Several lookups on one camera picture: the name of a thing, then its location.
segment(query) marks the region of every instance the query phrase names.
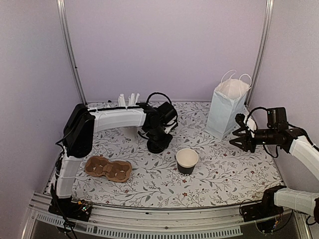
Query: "floral tablecloth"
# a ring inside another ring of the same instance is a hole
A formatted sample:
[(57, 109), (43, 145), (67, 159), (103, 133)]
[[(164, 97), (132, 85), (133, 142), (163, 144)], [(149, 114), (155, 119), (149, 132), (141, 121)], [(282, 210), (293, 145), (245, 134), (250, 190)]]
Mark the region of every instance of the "floral tablecloth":
[[(178, 127), (172, 132), (169, 148), (161, 154), (149, 153), (147, 141), (128, 136), (125, 128), (96, 133), (91, 153), (78, 168), (73, 197), (131, 207), (198, 208), (260, 200), (265, 189), (282, 184), (272, 157), (262, 147), (255, 153), (243, 152), (229, 143), (232, 135), (218, 142), (204, 131), (210, 103), (179, 102), (174, 106)], [(179, 174), (174, 157), (185, 147), (196, 150), (200, 157), (190, 176)], [(115, 183), (87, 175), (84, 166), (92, 155), (131, 162), (130, 179)]]

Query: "white wall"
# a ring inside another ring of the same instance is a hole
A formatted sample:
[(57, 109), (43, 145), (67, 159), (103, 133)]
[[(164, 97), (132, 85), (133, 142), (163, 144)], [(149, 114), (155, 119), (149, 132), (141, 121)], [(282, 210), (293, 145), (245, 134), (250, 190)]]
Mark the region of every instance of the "white wall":
[(17, 239), (79, 98), (56, 1), (1, 1), (0, 29), (0, 238)]
[(160, 91), (210, 101), (228, 70), (252, 73), (265, 8), (266, 0), (66, 1), (87, 100)]
[[(250, 109), (286, 107), (288, 121), (319, 144), (319, 1), (276, 0), (265, 58)], [(265, 113), (256, 114), (259, 128)], [(293, 189), (319, 192), (319, 181), (280, 151), (280, 172)]]

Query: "white paper bag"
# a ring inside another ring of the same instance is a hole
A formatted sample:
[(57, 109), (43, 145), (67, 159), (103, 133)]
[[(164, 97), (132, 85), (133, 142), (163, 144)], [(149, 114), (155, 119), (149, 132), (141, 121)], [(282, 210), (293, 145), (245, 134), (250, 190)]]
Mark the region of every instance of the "white paper bag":
[[(234, 73), (223, 82), (224, 77), (231, 71)], [(234, 129), (235, 117), (243, 111), (247, 92), (252, 83), (248, 74), (241, 75), (239, 79), (232, 79), (235, 74), (235, 70), (230, 70), (222, 77), (220, 84), (214, 90), (210, 105), (206, 132), (219, 140)], [(250, 84), (241, 81), (243, 76), (249, 77)]]

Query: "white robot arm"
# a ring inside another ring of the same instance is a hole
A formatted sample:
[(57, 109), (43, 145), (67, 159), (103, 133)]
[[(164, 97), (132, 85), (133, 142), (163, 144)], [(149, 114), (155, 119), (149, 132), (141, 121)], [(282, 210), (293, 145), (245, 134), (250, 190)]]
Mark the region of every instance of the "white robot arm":
[[(255, 122), (250, 119), (252, 112), (257, 109), (267, 111), (267, 129), (257, 129)], [(232, 145), (246, 152), (248, 150), (254, 152), (257, 144), (264, 147), (266, 144), (280, 146), (281, 149), (300, 160), (319, 180), (319, 148), (311, 142), (304, 129), (287, 122), (285, 108), (258, 107), (253, 109), (247, 117), (238, 114), (236, 121), (240, 128), (233, 132), (238, 138), (230, 140)], [(245, 221), (252, 221), (282, 213), (282, 207), (306, 213), (319, 222), (319, 193), (296, 191), (285, 186), (267, 189), (261, 203), (242, 207), (241, 214)]]
[(56, 163), (55, 185), (51, 186), (49, 212), (58, 215), (63, 212), (67, 218), (83, 221), (89, 219), (88, 207), (83, 207), (85, 210), (81, 213), (79, 205), (71, 201), (71, 194), (77, 169), (92, 150), (94, 133), (110, 128), (141, 126), (145, 134), (139, 134), (148, 140), (147, 147), (151, 153), (161, 153), (168, 147), (172, 140), (169, 131), (177, 126), (177, 112), (166, 95), (168, 102), (159, 107), (150, 106), (149, 99), (155, 94), (164, 95), (153, 93), (145, 103), (132, 107), (89, 109), (84, 104), (75, 107), (63, 130), (64, 137), (56, 143), (62, 151)]

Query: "metal pole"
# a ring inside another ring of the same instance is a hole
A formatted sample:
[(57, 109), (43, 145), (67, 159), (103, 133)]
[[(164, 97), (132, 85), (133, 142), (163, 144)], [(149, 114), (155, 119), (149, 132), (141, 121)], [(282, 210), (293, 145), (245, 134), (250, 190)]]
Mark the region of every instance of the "metal pole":
[(71, 64), (71, 69), (72, 69), (72, 74), (73, 74), (74, 81), (75, 81), (75, 86), (76, 86), (76, 89), (79, 93), (79, 97), (80, 97), (82, 103), (87, 105), (87, 101), (86, 101), (86, 98), (84, 95), (83, 87), (81, 84), (78, 68), (77, 68), (77, 65), (75, 62), (75, 57), (74, 57), (74, 53), (73, 53), (73, 49), (72, 49), (71, 38), (70, 38), (70, 33), (69, 33), (69, 28), (68, 28), (68, 22), (67, 22), (66, 12), (65, 12), (64, 0), (57, 0), (57, 4), (58, 4), (58, 12), (59, 12), (59, 17), (60, 17), (60, 22), (61, 22), (61, 27), (62, 27), (62, 33), (64, 36), (64, 42), (65, 42), (66, 50), (68, 52), (69, 61)]
[(258, 51), (258, 55), (257, 55), (255, 68), (253, 71), (252, 85), (251, 85), (250, 91), (248, 92), (248, 96), (247, 96), (246, 102), (245, 102), (245, 104), (248, 107), (249, 107), (251, 100), (253, 98), (253, 95), (254, 95), (259, 72), (261, 69), (261, 64), (262, 64), (263, 57), (264, 57), (264, 52), (266, 49), (266, 43), (267, 43), (267, 38), (268, 38), (268, 33), (269, 33), (270, 23), (271, 23), (271, 16), (273, 13), (273, 6), (274, 6), (274, 0), (267, 0), (263, 32), (262, 32), (262, 37), (261, 37), (261, 41), (260, 41), (260, 46), (259, 46), (259, 51)]

